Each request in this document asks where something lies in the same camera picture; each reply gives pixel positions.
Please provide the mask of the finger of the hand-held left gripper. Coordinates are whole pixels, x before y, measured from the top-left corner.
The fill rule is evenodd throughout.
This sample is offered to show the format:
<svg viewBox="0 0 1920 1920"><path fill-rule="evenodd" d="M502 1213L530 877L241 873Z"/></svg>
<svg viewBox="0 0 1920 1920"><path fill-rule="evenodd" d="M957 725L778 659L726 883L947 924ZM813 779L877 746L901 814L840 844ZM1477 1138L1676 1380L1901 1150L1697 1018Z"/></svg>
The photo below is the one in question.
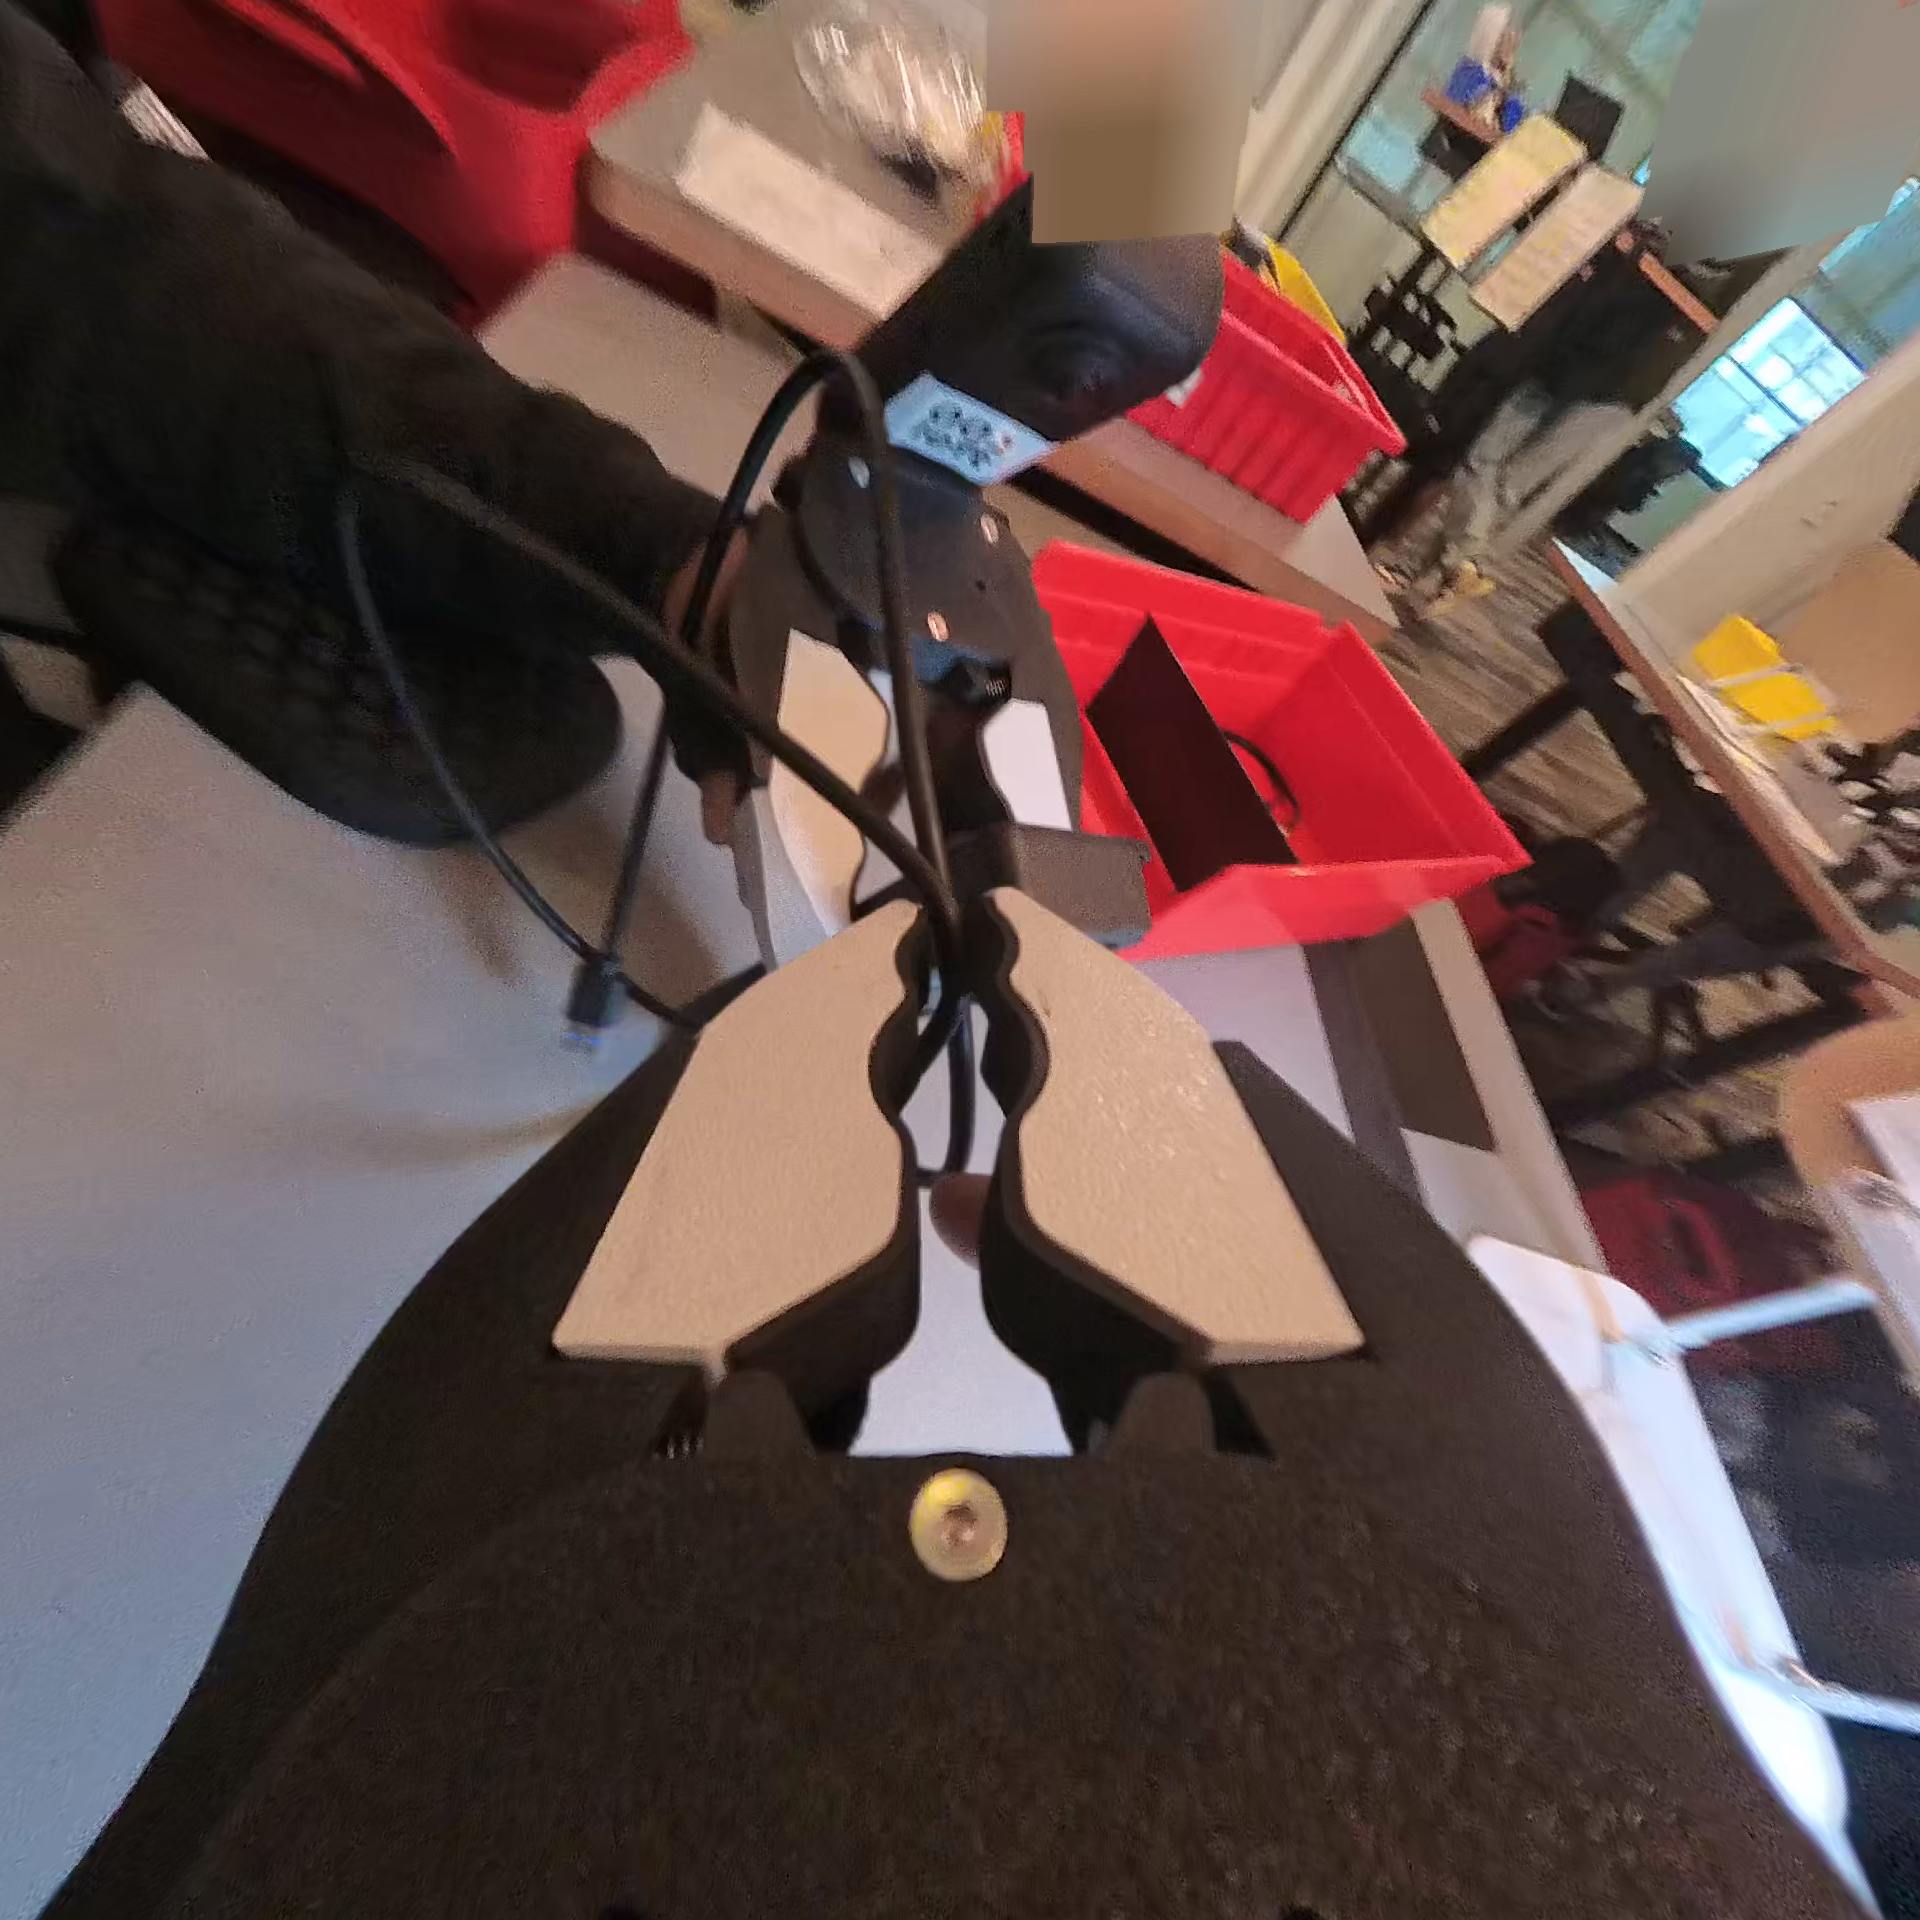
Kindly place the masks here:
<svg viewBox="0 0 1920 1920"><path fill-rule="evenodd" d="M854 794L883 765L894 721L840 646L786 636L778 722ZM824 943L852 921L866 836L781 761L770 769L770 943Z"/></svg>
<svg viewBox="0 0 1920 1920"><path fill-rule="evenodd" d="M1012 826L1077 830L1077 799L1043 703L1011 700L978 732L988 785Z"/></svg>

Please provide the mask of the black textured rounded object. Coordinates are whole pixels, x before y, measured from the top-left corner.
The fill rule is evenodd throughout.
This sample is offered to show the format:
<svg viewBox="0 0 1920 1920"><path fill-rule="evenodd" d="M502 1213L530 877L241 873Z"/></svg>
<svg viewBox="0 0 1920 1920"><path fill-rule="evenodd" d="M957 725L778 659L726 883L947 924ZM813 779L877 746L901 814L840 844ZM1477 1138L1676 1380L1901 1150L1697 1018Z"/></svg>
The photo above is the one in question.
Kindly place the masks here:
<svg viewBox="0 0 1920 1920"><path fill-rule="evenodd" d="M408 847L468 841L366 636L157 526L75 519L50 570L96 666L173 706L323 819ZM625 722L601 667L544 641L393 634L428 734L491 831L578 798Z"/></svg>

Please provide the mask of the brown upright board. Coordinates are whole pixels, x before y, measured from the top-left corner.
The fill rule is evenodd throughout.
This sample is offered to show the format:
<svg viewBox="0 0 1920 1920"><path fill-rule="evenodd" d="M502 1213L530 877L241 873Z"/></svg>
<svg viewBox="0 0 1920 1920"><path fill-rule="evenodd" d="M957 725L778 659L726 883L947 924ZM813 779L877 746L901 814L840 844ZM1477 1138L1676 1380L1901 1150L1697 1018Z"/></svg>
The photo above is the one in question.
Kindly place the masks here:
<svg viewBox="0 0 1920 1920"><path fill-rule="evenodd" d="M1502 134L1421 219L1426 246L1466 271L1573 171L1587 147L1546 113Z"/></svg>
<svg viewBox="0 0 1920 1920"><path fill-rule="evenodd" d="M1584 164L1473 283L1480 314L1508 332L1528 324L1636 222L1641 203L1641 181Z"/></svg>

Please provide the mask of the red plastic bin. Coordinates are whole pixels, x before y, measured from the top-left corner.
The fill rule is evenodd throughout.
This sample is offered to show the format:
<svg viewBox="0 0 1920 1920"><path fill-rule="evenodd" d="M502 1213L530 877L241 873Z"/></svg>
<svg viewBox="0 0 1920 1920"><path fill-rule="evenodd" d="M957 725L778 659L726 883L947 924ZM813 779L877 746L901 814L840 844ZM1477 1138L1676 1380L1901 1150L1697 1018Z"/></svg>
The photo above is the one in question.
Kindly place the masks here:
<svg viewBox="0 0 1920 1920"><path fill-rule="evenodd" d="M1152 618L1246 771L1262 750L1299 867L1233 868L1177 894L1152 850L1150 930L1126 956L1234 953L1371 937L1522 867L1493 804L1352 625L1168 566L1052 542L1040 603L1084 713L1084 827L1146 844L1086 703Z"/></svg>
<svg viewBox="0 0 1920 1920"><path fill-rule="evenodd" d="M1130 414L1163 446L1305 524L1406 436L1347 345L1236 255L1224 260L1211 349Z"/></svg>

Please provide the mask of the silver usb plug with cable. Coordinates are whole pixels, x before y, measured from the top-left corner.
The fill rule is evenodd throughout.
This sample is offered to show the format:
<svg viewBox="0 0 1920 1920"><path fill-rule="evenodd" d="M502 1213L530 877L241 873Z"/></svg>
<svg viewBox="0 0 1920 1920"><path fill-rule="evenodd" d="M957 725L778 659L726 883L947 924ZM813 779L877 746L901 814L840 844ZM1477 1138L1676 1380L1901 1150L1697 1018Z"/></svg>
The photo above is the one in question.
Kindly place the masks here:
<svg viewBox="0 0 1920 1920"><path fill-rule="evenodd" d="M850 822L866 844L896 863L906 892L920 903L929 921L936 953L932 975L940 987L932 1015L920 1034L917 1077L925 1074L936 1049L945 1051L948 1070L948 1146L945 1161L938 1169L922 1169L917 1180L920 1186L930 1189L938 1182L962 1175L970 1166L977 1140L977 1045L970 1015L970 993L962 980L961 908L953 894L953 881L940 831L920 830L917 836L906 836L875 809L875 804L860 798L849 779L832 773L818 755L803 747L778 725L756 717L714 670L700 662L682 641L670 638L654 618L641 613L619 591L601 582L584 566L564 561L550 543L526 534L516 524L496 516L491 510L478 506L468 507L464 503L464 492L445 486L445 497L449 506L461 519L473 521L483 534L507 547L523 549L538 564L556 571L564 586L587 591L601 610L613 614L622 638L630 643L635 659L656 676L656 684L665 695L696 701L708 713L708 717L716 717L724 732L768 750L778 765L796 774L806 791L811 791L818 799L825 799L827 807ZM468 830L468 836L494 873L502 877L518 903L563 943L563 948L566 948L566 953L571 953L574 982L566 1001L566 1019L585 1034L596 1034L609 1023L609 1011L616 998L625 998L682 1034L697 1031L702 1023L700 1018L690 1011L675 1009L644 989L617 961L617 943L635 901L644 841L651 830L659 786L665 774L665 727L656 732L654 756L641 778L641 795L630 814L622 868L616 877L604 935L593 941L576 930L576 925L571 925L553 903L547 901L523 867L496 841L494 830L488 826L464 781L458 778L451 759L443 755L442 738L428 722L425 709L416 700L413 686L401 666L381 613L377 610L363 561L358 501L358 486L355 483L346 483L333 499L331 511L333 539L357 628L389 686L397 717L416 742L425 771L436 779L443 799Z"/></svg>

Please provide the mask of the red bag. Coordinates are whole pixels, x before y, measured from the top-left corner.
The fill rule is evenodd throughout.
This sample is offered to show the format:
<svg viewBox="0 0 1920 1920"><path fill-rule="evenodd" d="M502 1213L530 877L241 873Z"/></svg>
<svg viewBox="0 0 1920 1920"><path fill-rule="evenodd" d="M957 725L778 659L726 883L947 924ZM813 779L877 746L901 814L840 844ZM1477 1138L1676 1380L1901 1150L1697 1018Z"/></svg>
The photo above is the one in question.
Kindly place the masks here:
<svg viewBox="0 0 1920 1920"><path fill-rule="evenodd" d="M1605 1269L1664 1316L1737 1306L1829 1273L1818 1231L1690 1172L1612 1172L1581 1186L1580 1202Z"/></svg>

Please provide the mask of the large red plastic container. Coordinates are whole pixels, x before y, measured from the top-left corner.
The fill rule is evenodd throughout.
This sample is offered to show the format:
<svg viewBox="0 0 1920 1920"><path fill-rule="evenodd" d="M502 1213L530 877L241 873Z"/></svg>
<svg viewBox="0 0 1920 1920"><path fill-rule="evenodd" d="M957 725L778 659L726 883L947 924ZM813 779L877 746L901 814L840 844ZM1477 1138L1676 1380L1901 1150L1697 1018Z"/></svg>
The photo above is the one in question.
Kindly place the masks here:
<svg viewBox="0 0 1920 1920"><path fill-rule="evenodd" d="M101 2L172 106L381 213L491 308L574 249L590 138L693 52L675 2Z"/></svg>

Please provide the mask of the printed paper sheet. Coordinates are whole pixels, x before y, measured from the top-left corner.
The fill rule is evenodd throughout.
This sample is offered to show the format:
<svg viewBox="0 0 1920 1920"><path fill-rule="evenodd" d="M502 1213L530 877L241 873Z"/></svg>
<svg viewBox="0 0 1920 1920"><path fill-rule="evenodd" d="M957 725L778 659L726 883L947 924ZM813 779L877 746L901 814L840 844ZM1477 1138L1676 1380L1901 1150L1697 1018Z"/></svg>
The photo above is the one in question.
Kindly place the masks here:
<svg viewBox="0 0 1920 1920"><path fill-rule="evenodd" d="M941 246L710 103L693 121L677 187L872 317L901 307L945 260Z"/></svg>

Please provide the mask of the grey USB hub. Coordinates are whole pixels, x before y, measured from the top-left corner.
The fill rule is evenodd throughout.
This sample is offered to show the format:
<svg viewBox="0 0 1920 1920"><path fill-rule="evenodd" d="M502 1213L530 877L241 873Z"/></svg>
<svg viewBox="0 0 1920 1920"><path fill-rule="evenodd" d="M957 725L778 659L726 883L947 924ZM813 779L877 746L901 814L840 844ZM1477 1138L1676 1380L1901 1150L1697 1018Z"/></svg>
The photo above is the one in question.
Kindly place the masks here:
<svg viewBox="0 0 1920 1920"><path fill-rule="evenodd" d="M1150 844L1038 822L988 822L947 841L961 901L1017 889L1092 941L1126 951L1150 930Z"/></svg>

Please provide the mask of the person's left forearm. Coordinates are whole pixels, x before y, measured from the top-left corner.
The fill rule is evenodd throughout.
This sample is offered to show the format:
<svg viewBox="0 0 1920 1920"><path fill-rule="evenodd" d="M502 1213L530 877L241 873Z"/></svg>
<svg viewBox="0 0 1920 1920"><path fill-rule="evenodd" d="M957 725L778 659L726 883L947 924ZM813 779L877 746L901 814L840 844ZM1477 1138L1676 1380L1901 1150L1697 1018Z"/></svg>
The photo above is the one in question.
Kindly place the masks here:
<svg viewBox="0 0 1920 1920"><path fill-rule="evenodd" d="M522 383L251 183L145 141L5 5L5 499L157 521L350 610L355 490L393 626L609 643L558 571L363 465L443 474L651 618L717 515L646 441Z"/></svg>

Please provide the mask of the yellow bin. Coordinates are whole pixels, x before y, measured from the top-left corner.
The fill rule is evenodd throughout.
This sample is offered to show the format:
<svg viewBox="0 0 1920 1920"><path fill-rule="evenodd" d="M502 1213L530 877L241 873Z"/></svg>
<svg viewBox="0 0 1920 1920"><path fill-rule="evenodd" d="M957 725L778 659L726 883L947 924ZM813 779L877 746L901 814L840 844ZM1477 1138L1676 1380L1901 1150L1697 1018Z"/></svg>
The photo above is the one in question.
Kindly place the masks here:
<svg viewBox="0 0 1920 1920"><path fill-rule="evenodd" d="M1749 727L1786 741L1837 732L1824 691L1796 670L1780 643L1745 614L1724 618L1691 649L1698 684Z"/></svg>

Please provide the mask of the black divider panel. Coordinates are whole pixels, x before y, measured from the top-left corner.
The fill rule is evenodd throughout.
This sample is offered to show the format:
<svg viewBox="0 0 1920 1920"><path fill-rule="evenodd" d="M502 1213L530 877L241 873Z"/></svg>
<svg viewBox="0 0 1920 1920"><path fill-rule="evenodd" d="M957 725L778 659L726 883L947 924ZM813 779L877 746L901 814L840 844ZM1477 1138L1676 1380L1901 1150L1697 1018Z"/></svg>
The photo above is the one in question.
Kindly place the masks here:
<svg viewBox="0 0 1920 1920"><path fill-rule="evenodd" d="M1233 868L1299 867L1278 765L1256 753L1268 774L1259 786L1152 618L1088 698L1086 721L1177 894Z"/></svg>

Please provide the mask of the person's left hand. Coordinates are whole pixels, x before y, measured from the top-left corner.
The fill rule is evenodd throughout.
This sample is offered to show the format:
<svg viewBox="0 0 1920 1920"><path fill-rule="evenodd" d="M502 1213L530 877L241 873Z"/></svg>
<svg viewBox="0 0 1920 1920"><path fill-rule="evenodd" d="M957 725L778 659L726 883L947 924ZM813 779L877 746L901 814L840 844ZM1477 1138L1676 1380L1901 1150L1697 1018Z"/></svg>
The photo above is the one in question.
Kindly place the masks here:
<svg viewBox="0 0 1920 1920"><path fill-rule="evenodd" d="M664 626L683 641L693 654L700 654L708 670L732 687L736 687L732 602L747 543L747 530L730 537L724 555L714 564L708 591L700 591L704 554L690 555L664 596ZM675 692L665 695L664 717L675 764L700 789L706 844L730 847L736 809L753 779L749 742L724 727L710 709Z"/></svg>

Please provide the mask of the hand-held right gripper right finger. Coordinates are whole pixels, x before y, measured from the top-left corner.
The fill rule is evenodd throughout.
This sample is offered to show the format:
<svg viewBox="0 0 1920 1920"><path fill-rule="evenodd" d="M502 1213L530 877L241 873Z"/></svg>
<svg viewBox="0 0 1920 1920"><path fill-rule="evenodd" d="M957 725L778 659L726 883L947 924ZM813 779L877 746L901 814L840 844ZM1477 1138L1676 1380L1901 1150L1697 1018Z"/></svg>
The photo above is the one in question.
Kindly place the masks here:
<svg viewBox="0 0 1920 1920"><path fill-rule="evenodd" d="M1017 886L977 903L984 1068L1017 1250L1202 1364L1360 1349L1200 1022Z"/></svg>

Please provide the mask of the white metal stand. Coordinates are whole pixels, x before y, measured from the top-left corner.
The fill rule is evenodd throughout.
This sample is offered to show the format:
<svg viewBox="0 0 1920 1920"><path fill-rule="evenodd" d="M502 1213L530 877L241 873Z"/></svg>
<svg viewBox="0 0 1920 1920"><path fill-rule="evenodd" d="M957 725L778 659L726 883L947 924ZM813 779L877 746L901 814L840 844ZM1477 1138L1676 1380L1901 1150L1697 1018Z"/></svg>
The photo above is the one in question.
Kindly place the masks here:
<svg viewBox="0 0 1920 1920"><path fill-rule="evenodd" d="M1882 1914L1849 1835L1834 1726L1915 1738L1915 1702L1808 1668L1684 1371L1684 1355L1717 1340L1846 1311L1865 1290L1820 1282L1773 1306L1664 1322L1622 1282L1491 1234L1470 1239L1470 1258L1600 1441L1749 1758L1860 1906Z"/></svg>

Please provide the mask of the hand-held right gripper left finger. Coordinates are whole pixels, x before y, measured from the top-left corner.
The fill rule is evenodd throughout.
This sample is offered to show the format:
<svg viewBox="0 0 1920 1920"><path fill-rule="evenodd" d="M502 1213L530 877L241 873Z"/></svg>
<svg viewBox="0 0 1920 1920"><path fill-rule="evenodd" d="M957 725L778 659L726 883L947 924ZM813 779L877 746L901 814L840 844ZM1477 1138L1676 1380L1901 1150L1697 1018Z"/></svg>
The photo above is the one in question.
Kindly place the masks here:
<svg viewBox="0 0 1920 1920"><path fill-rule="evenodd" d="M920 1322L902 1127L922 913L894 901L697 1038L553 1327L566 1359L880 1369Z"/></svg>

